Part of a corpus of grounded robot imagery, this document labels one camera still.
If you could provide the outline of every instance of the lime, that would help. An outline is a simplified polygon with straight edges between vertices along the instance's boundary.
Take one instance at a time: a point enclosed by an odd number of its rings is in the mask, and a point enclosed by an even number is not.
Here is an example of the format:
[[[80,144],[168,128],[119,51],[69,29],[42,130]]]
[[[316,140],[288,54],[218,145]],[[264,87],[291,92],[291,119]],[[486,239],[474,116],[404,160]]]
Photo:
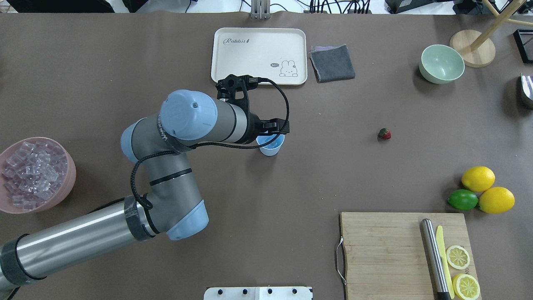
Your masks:
[[[483,192],[488,190],[496,180],[494,172],[487,167],[478,166],[468,169],[461,182],[472,192]]]
[[[469,210],[478,205],[478,197],[469,190],[456,190],[448,197],[448,203],[456,209]]]
[[[478,281],[469,274],[457,274],[452,280],[454,291],[463,300],[476,300],[480,295]]]
[[[468,254],[465,248],[458,245],[450,246],[446,250],[446,259],[450,266],[458,270],[464,270],[470,265],[470,254]]]
[[[505,187],[496,186],[479,196],[479,209],[489,214],[499,214],[514,206],[514,195]]]

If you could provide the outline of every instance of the light blue joint cap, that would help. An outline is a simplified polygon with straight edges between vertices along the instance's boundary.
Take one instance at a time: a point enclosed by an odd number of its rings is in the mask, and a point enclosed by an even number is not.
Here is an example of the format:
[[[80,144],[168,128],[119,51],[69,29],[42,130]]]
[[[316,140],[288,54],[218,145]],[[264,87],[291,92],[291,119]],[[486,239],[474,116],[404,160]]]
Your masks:
[[[177,90],[163,101],[159,116],[168,134],[182,140],[195,140],[215,127],[218,110],[215,101],[202,92]]]
[[[146,118],[142,118],[138,120],[137,122],[133,123],[130,127],[126,128],[126,130],[122,132],[122,136],[120,137],[120,147],[122,148],[122,153],[124,153],[124,155],[126,155],[126,157],[132,162],[137,162],[139,160],[137,157],[135,157],[135,154],[133,153],[133,147],[132,147],[133,130],[135,130],[135,127],[137,126],[137,124],[144,119]]]
[[[181,221],[167,231],[168,238],[179,241],[202,231],[209,223],[204,200],[200,201]]]

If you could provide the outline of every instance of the white metal plate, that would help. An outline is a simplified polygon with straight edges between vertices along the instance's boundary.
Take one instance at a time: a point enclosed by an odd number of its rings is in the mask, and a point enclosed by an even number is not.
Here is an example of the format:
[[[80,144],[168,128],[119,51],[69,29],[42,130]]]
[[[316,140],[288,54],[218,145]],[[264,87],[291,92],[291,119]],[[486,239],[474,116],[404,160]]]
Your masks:
[[[204,293],[204,300],[313,300],[313,288],[312,287],[208,288]]]
[[[295,28],[220,28],[213,42],[211,79],[252,75],[299,85],[307,80],[305,49],[305,33]]]

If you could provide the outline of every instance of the yellow lemon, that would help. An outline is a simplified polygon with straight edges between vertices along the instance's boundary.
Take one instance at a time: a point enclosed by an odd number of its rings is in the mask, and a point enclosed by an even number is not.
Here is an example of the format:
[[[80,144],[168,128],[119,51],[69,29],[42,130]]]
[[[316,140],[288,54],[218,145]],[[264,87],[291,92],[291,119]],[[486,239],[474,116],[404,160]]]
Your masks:
[[[461,178],[463,185],[476,193],[488,190],[494,184],[494,180],[496,180],[494,172],[483,166],[468,169]]]
[[[479,283],[468,274],[457,274],[451,281],[454,291],[463,300],[476,300],[480,295]]]
[[[496,186],[481,194],[478,205],[484,212],[499,214],[514,206],[514,195],[505,187]]]
[[[470,265],[470,254],[468,254],[468,251],[461,246],[450,246],[450,248],[446,250],[446,259],[450,266],[458,270],[464,270]]]

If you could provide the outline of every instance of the bowl of ice cubes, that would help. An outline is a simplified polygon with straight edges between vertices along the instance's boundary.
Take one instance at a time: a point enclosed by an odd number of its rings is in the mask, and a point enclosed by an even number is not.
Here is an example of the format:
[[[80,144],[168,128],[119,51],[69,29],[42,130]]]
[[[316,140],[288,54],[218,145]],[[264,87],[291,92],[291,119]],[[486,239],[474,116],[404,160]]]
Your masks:
[[[76,167],[58,142],[27,138],[0,154],[0,210],[43,211],[61,202],[76,180]]]

